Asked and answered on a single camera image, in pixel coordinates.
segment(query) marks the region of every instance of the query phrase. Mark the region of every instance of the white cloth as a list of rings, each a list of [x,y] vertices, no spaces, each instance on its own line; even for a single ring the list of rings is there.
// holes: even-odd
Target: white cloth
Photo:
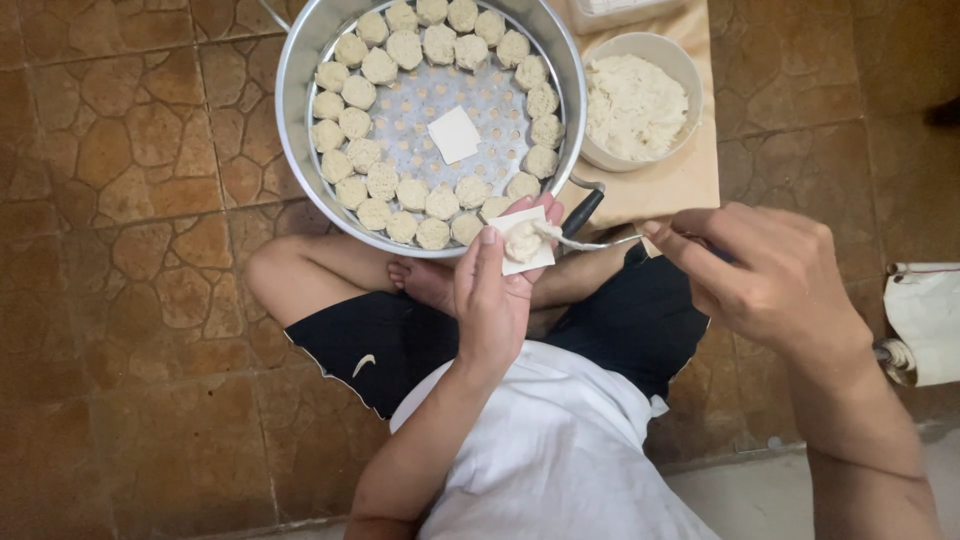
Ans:
[[[449,365],[403,400],[391,431]],[[717,538],[643,454],[650,417],[650,402],[619,374],[524,343],[457,453],[420,538]]]

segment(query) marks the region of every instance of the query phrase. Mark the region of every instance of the perforated steamer tray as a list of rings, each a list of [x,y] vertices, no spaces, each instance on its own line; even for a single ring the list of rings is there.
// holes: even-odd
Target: perforated steamer tray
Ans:
[[[376,11],[383,12],[391,4],[380,6]],[[508,31],[516,30],[530,39],[530,53],[543,58],[547,65],[550,84],[560,96],[560,106],[555,114],[558,114],[561,121],[566,124],[564,94],[556,84],[554,68],[543,54],[540,45],[522,26],[502,11],[491,8],[484,2],[477,2],[477,6],[481,11],[491,10],[500,13],[506,20]],[[354,20],[341,29],[339,36],[353,32],[355,27]],[[423,27],[420,27],[421,40],[423,30]],[[321,61],[334,60],[333,48],[338,39],[327,44],[321,53]],[[414,71],[399,69],[396,82],[392,86],[376,86],[376,101],[367,111],[373,122],[372,131],[367,138],[379,142],[383,150],[382,160],[396,167],[401,180],[407,178],[426,180],[430,189],[446,182],[450,188],[454,188],[460,177],[475,175],[484,182],[492,184],[491,196],[504,194],[507,184],[514,174],[520,171],[523,158],[534,143],[530,139],[532,119],[526,112],[526,94],[514,80],[516,72],[500,65],[495,50],[493,48],[488,51],[486,64],[476,73],[459,69],[455,65],[431,66],[424,56],[423,61]],[[362,74],[358,68],[351,69],[350,75]],[[307,129],[319,122],[313,117],[311,104],[313,98],[321,91],[323,89],[315,83],[310,85],[305,122]],[[477,154],[447,165],[440,150],[430,138],[426,126],[458,106],[464,108],[476,126],[481,142],[477,146]],[[563,144],[565,142],[562,143],[558,152],[563,150]],[[346,148],[345,143],[342,150],[346,151]],[[312,157],[314,167],[323,177],[323,173],[320,172],[320,159],[320,154],[315,153]],[[366,181],[365,175],[357,176]],[[540,181],[540,185],[543,186],[548,182],[549,179],[545,179]],[[332,184],[324,182],[324,189],[335,198]],[[390,206],[391,211],[401,209],[396,199],[390,203]],[[476,213],[476,211],[461,209],[454,218],[462,213]],[[426,218],[422,212],[413,213],[418,220]],[[360,226],[355,212],[347,211],[347,215]],[[395,242],[385,232],[373,232],[373,234],[395,245],[422,249],[416,242],[406,244]],[[451,239],[447,247],[459,245]]]

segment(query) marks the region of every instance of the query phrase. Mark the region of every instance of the white container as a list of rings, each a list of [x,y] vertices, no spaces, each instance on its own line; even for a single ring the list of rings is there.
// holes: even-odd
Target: white container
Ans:
[[[635,171],[645,165],[659,160],[665,160],[672,156],[677,150],[684,146],[684,143],[686,143],[690,139],[690,136],[693,135],[693,132],[696,131],[697,126],[700,125],[700,116],[704,111],[704,83],[700,79],[697,66],[693,63],[693,60],[683,47],[658,34],[634,32],[632,34],[614,37],[590,51],[584,58],[584,67],[589,66],[589,64],[595,60],[623,55],[640,57],[658,66],[671,79],[680,83],[680,86],[683,86],[684,90],[686,90],[688,108],[686,110],[686,123],[684,123],[684,126],[677,134],[677,139],[673,142],[673,146],[670,147],[670,152],[667,152],[655,160],[632,161],[618,158],[604,150],[603,147],[594,142],[589,135],[584,134],[584,144],[580,147],[580,155],[597,167],[615,173]]]
[[[567,0],[574,34],[592,34],[676,10],[686,0]]]

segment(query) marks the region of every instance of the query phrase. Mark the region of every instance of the bowl of filling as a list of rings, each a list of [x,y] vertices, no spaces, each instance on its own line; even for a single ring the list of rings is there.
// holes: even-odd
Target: bowl of filling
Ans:
[[[587,54],[587,133],[581,155],[611,172],[637,170],[679,150],[700,125],[704,86],[686,51],[636,32]]]

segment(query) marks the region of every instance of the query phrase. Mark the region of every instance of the black handle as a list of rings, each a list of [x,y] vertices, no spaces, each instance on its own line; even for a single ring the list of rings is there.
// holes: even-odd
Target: black handle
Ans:
[[[573,209],[570,215],[566,217],[564,224],[561,225],[564,238],[572,238],[577,231],[580,231],[581,227],[586,225],[587,220],[593,215],[593,211],[600,206],[600,201],[603,201],[603,191],[594,189],[583,202],[577,205],[577,208]]]

